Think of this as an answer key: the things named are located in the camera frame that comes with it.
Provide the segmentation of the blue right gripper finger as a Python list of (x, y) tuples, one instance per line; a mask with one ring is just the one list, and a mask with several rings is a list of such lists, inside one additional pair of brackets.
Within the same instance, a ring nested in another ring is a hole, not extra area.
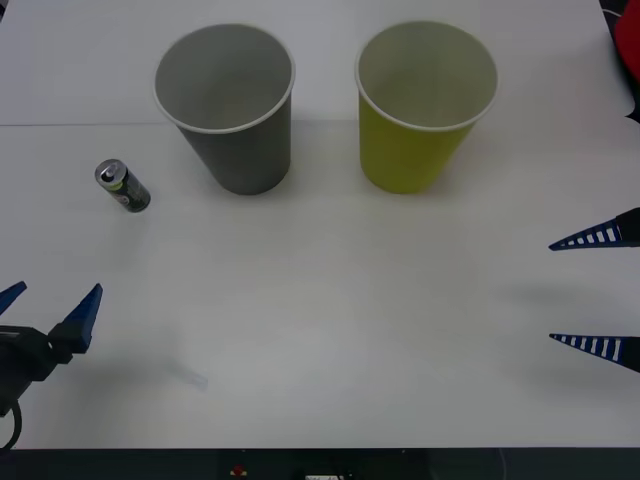
[(637, 336), (583, 336), (550, 333), (549, 337), (575, 350), (639, 372), (640, 346)]
[(565, 237), (549, 246), (551, 251), (638, 248), (639, 208)]

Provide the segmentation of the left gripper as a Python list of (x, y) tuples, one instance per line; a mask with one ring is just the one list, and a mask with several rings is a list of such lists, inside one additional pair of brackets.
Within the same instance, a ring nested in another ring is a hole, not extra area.
[[(0, 292), (0, 315), (27, 289), (24, 281)], [(92, 340), (103, 287), (96, 284), (48, 336), (32, 327), (1, 327), (1, 416), (33, 382), (42, 382), (76, 354), (85, 354)]]

